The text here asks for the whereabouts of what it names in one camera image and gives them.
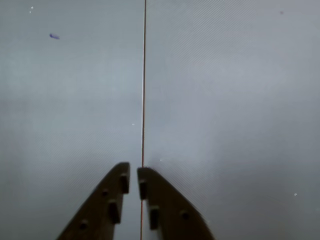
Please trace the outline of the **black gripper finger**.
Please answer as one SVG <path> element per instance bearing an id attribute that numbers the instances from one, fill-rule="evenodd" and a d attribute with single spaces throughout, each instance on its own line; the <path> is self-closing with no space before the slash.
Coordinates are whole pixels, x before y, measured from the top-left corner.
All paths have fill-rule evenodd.
<path id="1" fill-rule="evenodd" d="M 57 237 L 59 240 L 112 240 L 121 223 L 123 197 L 130 189 L 130 164 L 116 164 L 98 183 Z"/>
<path id="2" fill-rule="evenodd" d="M 160 240 L 214 240 L 201 214 L 169 181 L 150 167 L 137 169 L 139 195 L 146 201 L 149 228 Z"/>

